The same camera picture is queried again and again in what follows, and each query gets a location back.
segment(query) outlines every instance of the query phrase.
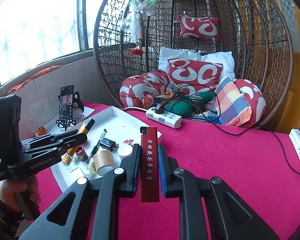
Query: red rose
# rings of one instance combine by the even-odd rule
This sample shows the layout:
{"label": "red rose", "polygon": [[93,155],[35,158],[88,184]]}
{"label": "red rose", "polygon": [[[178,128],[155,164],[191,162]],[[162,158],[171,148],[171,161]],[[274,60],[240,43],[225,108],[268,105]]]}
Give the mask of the red rose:
{"label": "red rose", "polygon": [[142,49],[131,49],[130,50],[130,55],[133,56],[133,55],[137,55],[137,56],[142,56],[144,54],[143,50]]}

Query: sleeve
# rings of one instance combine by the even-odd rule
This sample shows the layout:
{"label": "sleeve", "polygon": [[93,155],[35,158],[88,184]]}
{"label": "sleeve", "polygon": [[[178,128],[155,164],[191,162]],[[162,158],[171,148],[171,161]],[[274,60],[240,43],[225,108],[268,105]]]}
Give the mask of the sleeve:
{"label": "sleeve", "polygon": [[0,227],[10,238],[15,236],[20,222],[24,219],[22,211],[13,210],[0,200]]}

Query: silver screw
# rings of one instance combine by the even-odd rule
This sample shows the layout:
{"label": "silver screw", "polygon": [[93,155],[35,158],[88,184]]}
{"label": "silver screw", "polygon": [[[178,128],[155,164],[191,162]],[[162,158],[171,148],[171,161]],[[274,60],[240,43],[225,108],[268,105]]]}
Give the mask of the silver screw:
{"label": "silver screw", "polygon": [[81,177],[81,178],[79,178],[79,179],[77,179],[77,183],[79,184],[79,185],[83,185],[83,184],[85,184],[85,183],[87,183],[87,178],[85,178],[85,177]]}
{"label": "silver screw", "polygon": [[174,170],[174,173],[175,174],[183,174],[185,172],[185,170],[183,169],[183,168],[176,168],[175,170]]}
{"label": "silver screw", "polygon": [[213,177],[213,178],[212,178],[212,182],[213,182],[214,184],[221,184],[222,179],[219,178],[219,177]]}
{"label": "silver screw", "polygon": [[123,168],[116,168],[114,169],[114,174],[122,174],[124,172]]}

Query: wicker chair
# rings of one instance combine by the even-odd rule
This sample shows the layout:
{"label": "wicker chair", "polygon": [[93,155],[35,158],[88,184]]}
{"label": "wicker chair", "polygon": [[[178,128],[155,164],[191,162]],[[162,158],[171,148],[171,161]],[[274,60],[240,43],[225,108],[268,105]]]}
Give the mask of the wicker chair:
{"label": "wicker chair", "polygon": [[[184,11],[193,17],[219,19],[221,40],[179,38],[177,16]],[[157,69],[160,47],[185,49],[202,55],[232,51],[236,78],[254,82],[266,99],[266,112],[255,125],[265,125],[283,103],[293,72],[293,48],[284,17],[274,0],[159,0],[155,13],[141,14],[145,54],[129,56],[135,44],[129,28],[120,29],[131,14],[130,0],[104,0],[93,36],[93,51],[101,80],[115,100],[124,79]]]}

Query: red and white pillow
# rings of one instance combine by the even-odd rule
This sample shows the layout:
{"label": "red and white pillow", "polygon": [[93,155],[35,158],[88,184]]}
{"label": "red and white pillow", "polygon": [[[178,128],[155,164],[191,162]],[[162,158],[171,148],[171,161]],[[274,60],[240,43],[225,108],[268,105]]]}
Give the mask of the red and white pillow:
{"label": "red and white pillow", "polygon": [[186,95],[211,91],[218,85],[222,64],[188,60],[168,59],[169,79],[183,89]]}
{"label": "red and white pillow", "polygon": [[220,41],[220,35],[218,33],[219,20],[217,18],[202,17],[194,18],[189,16],[178,16],[180,22],[180,38],[197,37],[214,38],[216,41]]}
{"label": "red and white pillow", "polygon": [[251,127],[260,120],[266,111],[266,100],[264,99],[259,88],[247,79],[237,79],[233,81],[241,95],[251,106],[250,120],[245,122],[242,127]]}
{"label": "red and white pillow", "polygon": [[142,100],[149,92],[152,92],[154,97],[163,94],[168,83],[168,75],[160,69],[129,77],[122,82],[120,100],[124,107],[142,107]]}

